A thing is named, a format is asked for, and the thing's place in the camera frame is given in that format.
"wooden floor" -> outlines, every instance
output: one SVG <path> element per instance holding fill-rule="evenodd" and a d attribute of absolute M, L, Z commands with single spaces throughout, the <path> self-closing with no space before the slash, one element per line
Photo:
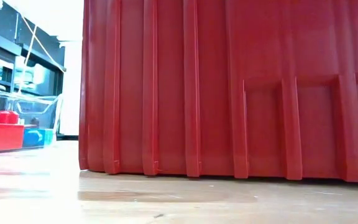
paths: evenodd
<path fill-rule="evenodd" d="M 358 223 L 358 185 L 80 172 L 76 142 L 0 154 L 0 223 Z"/>

